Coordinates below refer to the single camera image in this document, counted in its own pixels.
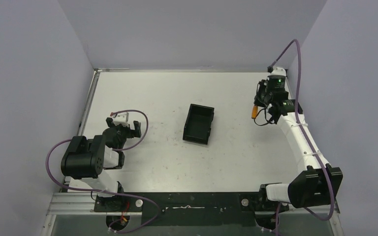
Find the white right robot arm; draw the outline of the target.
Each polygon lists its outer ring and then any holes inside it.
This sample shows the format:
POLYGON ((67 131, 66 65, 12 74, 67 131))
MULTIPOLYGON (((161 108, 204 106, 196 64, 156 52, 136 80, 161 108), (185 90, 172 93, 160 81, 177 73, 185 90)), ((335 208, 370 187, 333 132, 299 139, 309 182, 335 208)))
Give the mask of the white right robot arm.
POLYGON ((257 197, 258 206, 271 210, 277 202, 295 208, 335 205, 335 197, 343 180, 339 167, 332 167, 313 140, 303 109, 288 98, 285 76, 269 75, 258 83, 255 107, 270 115, 268 124, 276 124, 285 134, 297 165, 298 176, 291 183, 264 184, 264 193, 257 197))

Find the orange handled screwdriver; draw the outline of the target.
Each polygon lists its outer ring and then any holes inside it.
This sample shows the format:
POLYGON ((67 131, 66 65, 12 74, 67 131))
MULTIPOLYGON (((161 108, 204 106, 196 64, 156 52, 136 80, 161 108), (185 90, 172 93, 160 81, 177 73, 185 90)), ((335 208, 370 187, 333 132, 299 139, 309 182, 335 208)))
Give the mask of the orange handled screwdriver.
POLYGON ((252 115, 251 115, 251 118, 252 119, 256 119, 256 117, 258 116, 259 114, 259 110, 258 110, 258 106, 256 104, 253 105, 253 108, 252 108, 252 115))

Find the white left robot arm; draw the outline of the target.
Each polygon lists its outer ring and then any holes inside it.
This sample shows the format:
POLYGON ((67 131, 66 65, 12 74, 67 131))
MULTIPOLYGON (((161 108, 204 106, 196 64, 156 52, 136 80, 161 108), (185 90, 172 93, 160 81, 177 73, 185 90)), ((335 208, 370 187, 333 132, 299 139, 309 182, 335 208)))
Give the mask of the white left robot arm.
POLYGON ((121 169, 125 154, 121 149, 126 141, 141 138, 141 123, 128 123, 127 115, 122 118, 108 117, 108 128, 92 139, 74 136, 61 160, 61 171, 66 177, 80 180, 92 189, 101 190, 97 195, 107 199, 107 205, 114 212, 126 207, 126 197, 122 185, 113 180, 107 170, 121 169))

